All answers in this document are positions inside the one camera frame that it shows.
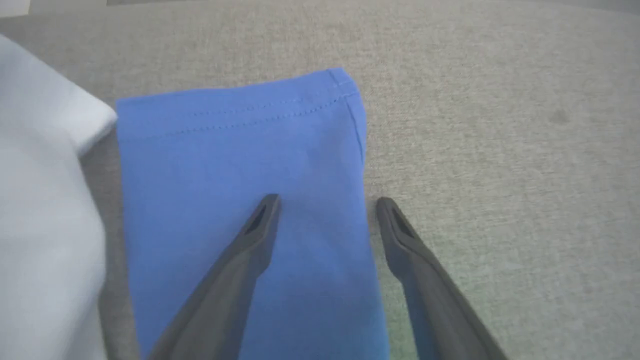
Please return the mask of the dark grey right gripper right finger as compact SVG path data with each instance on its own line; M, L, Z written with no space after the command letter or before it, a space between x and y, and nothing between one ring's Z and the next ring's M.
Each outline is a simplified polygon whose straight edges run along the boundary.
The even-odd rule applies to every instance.
M420 360L505 360L506 354L390 197L375 203L385 258L401 282Z

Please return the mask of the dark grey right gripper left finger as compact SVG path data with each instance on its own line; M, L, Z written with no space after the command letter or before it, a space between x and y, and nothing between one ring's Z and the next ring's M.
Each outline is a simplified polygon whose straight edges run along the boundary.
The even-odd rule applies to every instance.
M158 338L149 359L238 359L256 283L271 263L280 214L280 196L264 196Z

